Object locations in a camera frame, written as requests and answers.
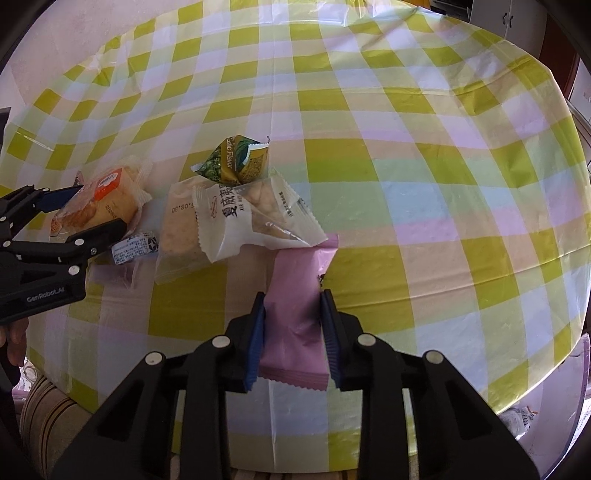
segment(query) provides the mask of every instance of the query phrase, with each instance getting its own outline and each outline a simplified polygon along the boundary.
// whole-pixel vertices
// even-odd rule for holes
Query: checkered tablecloth
[[[324,285],[366,331],[443,351],[497,411],[569,354],[591,204],[560,90],[509,42],[396,0],[204,0],[139,25],[7,128],[0,194],[136,154],[155,162],[140,228],[158,232],[169,185],[236,134],[269,136],[272,165],[338,234]],[[266,256],[164,285],[151,257],[95,265],[86,300],[33,318],[30,357],[95,410],[147,352],[186,353],[247,312]],[[233,464],[354,468],[360,401],[259,380],[228,399]]]

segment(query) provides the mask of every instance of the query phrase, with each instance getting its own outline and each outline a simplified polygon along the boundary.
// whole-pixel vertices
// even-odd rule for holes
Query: orange label
[[[119,186],[119,182],[121,181],[121,170],[121,168],[118,168],[99,180],[95,188],[96,202],[105,198],[110,192]]]

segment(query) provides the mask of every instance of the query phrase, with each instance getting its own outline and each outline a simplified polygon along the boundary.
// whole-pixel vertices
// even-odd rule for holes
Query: white label
[[[122,263],[155,252],[156,250],[158,250],[158,242],[151,233],[134,235],[111,247],[115,265],[121,265]]]

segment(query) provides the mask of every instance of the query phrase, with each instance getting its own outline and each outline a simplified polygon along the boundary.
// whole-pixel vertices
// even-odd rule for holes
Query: cabinet
[[[539,58],[547,18],[546,9],[537,0],[474,0],[470,23]]]

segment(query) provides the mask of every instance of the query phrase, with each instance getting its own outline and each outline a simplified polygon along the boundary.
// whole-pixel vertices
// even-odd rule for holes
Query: finger
[[[8,326],[10,332],[10,341],[13,343],[21,343],[21,340],[25,336],[25,332],[29,328],[29,319],[27,317],[12,322]]]
[[[27,336],[23,336],[20,343],[8,342],[8,361],[15,367],[25,366],[25,356],[27,354]]]

